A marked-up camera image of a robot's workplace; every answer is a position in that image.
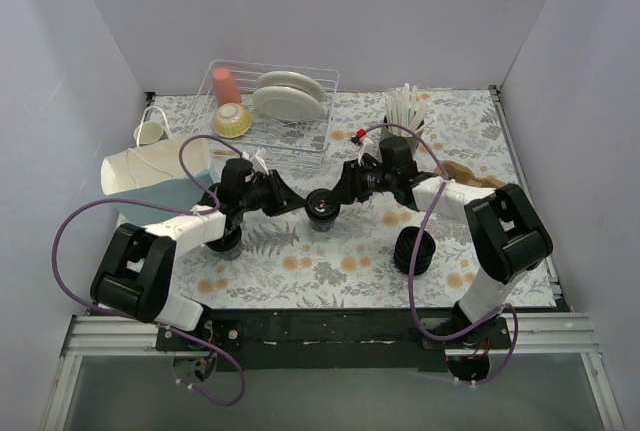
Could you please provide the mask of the black coffee lid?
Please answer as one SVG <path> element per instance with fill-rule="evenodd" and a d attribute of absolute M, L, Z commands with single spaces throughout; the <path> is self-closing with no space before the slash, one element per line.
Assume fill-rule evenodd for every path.
<path fill-rule="evenodd" d="M 305 211 L 310 218 L 329 220 L 335 219 L 339 215 L 340 205 L 328 202 L 329 193 L 328 189 L 319 188 L 307 196 Z"/>

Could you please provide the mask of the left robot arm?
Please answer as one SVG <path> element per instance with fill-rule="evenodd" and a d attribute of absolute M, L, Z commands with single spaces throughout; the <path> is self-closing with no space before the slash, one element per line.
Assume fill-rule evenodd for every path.
<path fill-rule="evenodd" d="M 247 212 L 275 217 L 305 206 L 277 171 L 258 171 L 243 158 L 228 160 L 221 181 L 209 190 L 213 194 L 204 194 L 188 215 L 143 227 L 119 226 L 90 289 L 102 306 L 142 323 L 178 328 L 178 338 L 193 351 L 211 343 L 213 328 L 202 319 L 202 304 L 170 290 L 175 261 L 203 245 L 218 253 L 235 250 Z"/>

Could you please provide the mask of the stack of black lids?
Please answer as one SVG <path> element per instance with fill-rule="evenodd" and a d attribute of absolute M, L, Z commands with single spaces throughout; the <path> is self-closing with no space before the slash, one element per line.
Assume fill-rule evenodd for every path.
<path fill-rule="evenodd" d="M 420 243 L 414 264 L 415 276 L 420 276 L 429 269 L 433 255 L 435 254 L 436 243 L 428 232 L 420 232 L 420 229 L 416 226 L 407 226 L 403 228 L 395 243 L 393 263 L 395 267 L 405 275 L 409 274 L 410 264 L 417 239 L 420 239 Z"/>

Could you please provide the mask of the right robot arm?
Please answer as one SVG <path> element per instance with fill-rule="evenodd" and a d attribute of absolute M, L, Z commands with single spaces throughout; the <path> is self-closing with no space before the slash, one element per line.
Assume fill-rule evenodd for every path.
<path fill-rule="evenodd" d="M 504 309 L 521 276 L 553 251 L 552 240 L 523 189 L 516 184 L 479 188 L 421 172 L 407 141 L 391 136 L 380 143 L 379 160 L 360 152 L 343 164 L 339 181 L 326 202 L 333 206 L 365 202 L 372 194 L 390 192 L 396 202 L 468 225 L 480 265 L 472 284 L 452 309 L 448 327 L 425 328 L 415 309 L 413 285 L 409 303 L 418 329 L 431 340 L 455 340 L 475 348 L 489 335 L 486 321 Z"/>

